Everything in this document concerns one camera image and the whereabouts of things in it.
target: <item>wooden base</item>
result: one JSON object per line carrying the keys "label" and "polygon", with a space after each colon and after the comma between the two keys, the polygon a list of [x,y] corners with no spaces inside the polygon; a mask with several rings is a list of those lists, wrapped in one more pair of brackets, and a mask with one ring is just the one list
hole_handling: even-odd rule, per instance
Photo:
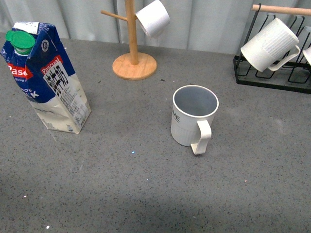
{"label": "wooden base", "polygon": [[112,64],[113,72],[122,79],[142,80],[150,77],[156,71],[156,60],[145,53],[138,53],[138,64],[131,64],[129,53],[118,57]]}

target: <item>wooden mug tree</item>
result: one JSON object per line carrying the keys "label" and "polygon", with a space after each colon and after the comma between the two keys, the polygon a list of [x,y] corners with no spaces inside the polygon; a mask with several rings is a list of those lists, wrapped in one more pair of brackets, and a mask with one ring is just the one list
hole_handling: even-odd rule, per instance
{"label": "wooden mug tree", "polygon": [[134,0],[125,0],[126,17],[101,10],[101,13],[127,22],[130,52],[118,57],[112,64],[113,72],[126,80],[148,78],[156,71],[156,60],[145,53],[138,52],[136,37],[136,15]]}

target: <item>green bottle cap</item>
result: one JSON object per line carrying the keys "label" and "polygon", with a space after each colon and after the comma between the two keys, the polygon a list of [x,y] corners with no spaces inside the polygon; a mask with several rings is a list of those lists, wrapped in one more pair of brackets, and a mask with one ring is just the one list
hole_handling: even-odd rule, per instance
{"label": "green bottle cap", "polygon": [[16,52],[22,55],[29,54],[35,45],[35,38],[24,31],[8,31],[5,39],[10,41]]}

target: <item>ribbed white mug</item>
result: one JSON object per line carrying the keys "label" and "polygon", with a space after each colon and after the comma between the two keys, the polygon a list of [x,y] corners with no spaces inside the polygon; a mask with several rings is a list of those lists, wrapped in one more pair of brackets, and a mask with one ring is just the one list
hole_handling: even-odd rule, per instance
{"label": "ribbed white mug", "polygon": [[[258,71],[266,68],[271,71],[280,69],[285,63],[300,53],[299,39],[279,18],[272,20],[257,35],[241,48],[243,56]],[[278,64],[272,66],[282,55],[296,48],[296,52],[286,56]]]}
{"label": "ribbed white mug", "polygon": [[209,89],[187,85],[173,95],[171,133],[179,144],[203,154],[211,138],[211,124],[218,109],[217,96]]}
{"label": "ribbed white mug", "polygon": [[302,52],[308,63],[311,65],[311,47],[307,48],[306,50],[302,50]]}

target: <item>milk carton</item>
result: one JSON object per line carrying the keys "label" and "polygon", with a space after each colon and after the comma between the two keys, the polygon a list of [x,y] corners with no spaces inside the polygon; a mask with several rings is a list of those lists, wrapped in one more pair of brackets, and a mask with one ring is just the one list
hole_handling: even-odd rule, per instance
{"label": "milk carton", "polygon": [[1,56],[46,128],[79,133],[91,108],[56,27],[17,22],[6,40]]}

